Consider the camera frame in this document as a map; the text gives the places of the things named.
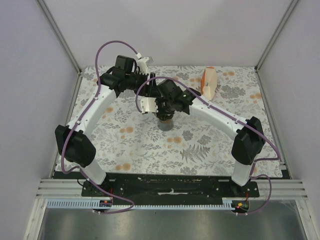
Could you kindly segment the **green glass coffee dripper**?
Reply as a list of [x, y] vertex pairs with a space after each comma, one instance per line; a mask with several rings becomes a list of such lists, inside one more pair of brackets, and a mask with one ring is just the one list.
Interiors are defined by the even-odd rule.
[[157, 118], [161, 123], [167, 124], [172, 121], [173, 116], [174, 114], [158, 114]]

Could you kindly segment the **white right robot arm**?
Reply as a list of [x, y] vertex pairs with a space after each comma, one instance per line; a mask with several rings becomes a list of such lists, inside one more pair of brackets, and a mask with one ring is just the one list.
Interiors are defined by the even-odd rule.
[[194, 89], [182, 90], [173, 80], [166, 79], [157, 89], [161, 94], [162, 110], [168, 113], [182, 112], [197, 117], [223, 131], [233, 140], [231, 155], [235, 159], [232, 182], [229, 191], [235, 197], [247, 191], [254, 160], [262, 151], [266, 141], [263, 139], [261, 121], [256, 117], [246, 119], [236, 116], [217, 105], [210, 103]]

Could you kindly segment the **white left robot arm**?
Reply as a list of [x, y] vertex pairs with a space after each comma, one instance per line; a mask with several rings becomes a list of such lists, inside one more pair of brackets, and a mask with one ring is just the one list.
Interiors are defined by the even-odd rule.
[[78, 115], [65, 126], [58, 125], [55, 129], [61, 161], [74, 163], [88, 181], [94, 182], [92, 189], [101, 197], [110, 192], [110, 184], [105, 181], [107, 174], [95, 159], [96, 148], [91, 142], [91, 135], [106, 108], [120, 93], [125, 90], [136, 93], [148, 79], [152, 58], [140, 53], [136, 57], [117, 56], [115, 65], [97, 76], [96, 93], [88, 99]]

